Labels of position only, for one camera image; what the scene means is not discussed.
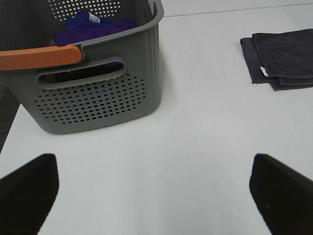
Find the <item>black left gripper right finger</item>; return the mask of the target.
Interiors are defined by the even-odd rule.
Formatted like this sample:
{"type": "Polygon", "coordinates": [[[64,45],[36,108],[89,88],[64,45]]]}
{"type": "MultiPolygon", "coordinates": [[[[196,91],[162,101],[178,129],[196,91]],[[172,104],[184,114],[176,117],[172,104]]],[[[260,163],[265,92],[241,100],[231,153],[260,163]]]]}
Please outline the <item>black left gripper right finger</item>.
{"type": "Polygon", "coordinates": [[[256,154],[249,190],[273,235],[313,233],[313,182],[268,154],[256,154]]]}

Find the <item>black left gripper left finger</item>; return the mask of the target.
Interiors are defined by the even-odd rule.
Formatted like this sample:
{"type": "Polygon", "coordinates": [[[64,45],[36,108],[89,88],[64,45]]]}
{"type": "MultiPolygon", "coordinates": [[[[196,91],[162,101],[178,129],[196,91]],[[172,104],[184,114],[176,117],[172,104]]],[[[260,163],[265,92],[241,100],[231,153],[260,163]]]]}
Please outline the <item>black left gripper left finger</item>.
{"type": "Polygon", "coordinates": [[[42,154],[0,179],[0,233],[36,235],[59,191],[56,156],[42,154]]]}

